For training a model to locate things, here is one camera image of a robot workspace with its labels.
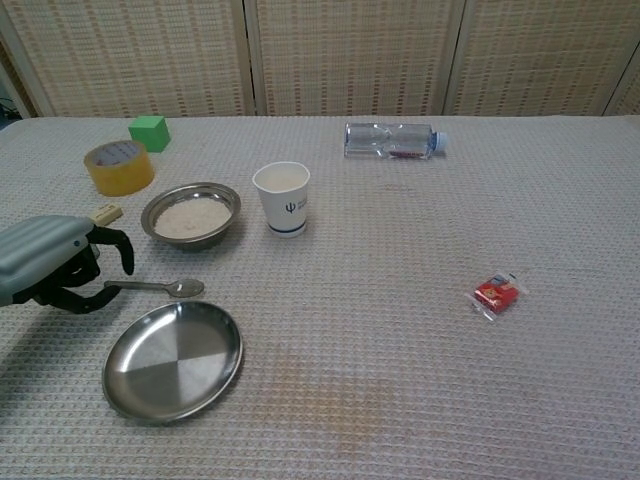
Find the bowl of rice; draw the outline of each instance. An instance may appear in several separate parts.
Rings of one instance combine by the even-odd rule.
[[[142,228],[182,250],[204,250],[219,243],[240,213],[240,197],[219,183],[192,183],[161,193],[145,207]]]

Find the plastic wrapper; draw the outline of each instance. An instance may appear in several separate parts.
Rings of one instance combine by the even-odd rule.
[[[511,274],[497,272],[465,296],[487,320],[495,321],[502,312],[515,303],[521,295],[529,293]]]

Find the bottle cap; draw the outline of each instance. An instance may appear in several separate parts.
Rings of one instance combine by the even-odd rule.
[[[436,132],[436,141],[433,147],[434,152],[444,152],[445,148],[447,148],[447,144],[449,143],[449,135],[444,132]]]

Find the rice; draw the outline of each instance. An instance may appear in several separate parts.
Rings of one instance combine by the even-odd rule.
[[[167,238],[193,238],[221,227],[231,218],[225,204],[195,198],[171,205],[160,214],[155,231]]]

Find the spoon handle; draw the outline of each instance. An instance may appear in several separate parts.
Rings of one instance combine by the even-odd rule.
[[[129,290],[164,290],[166,288],[166,285],[162,283],[118,282],[113,280],[108,280],[104,282],[104,286],[127,288]]]

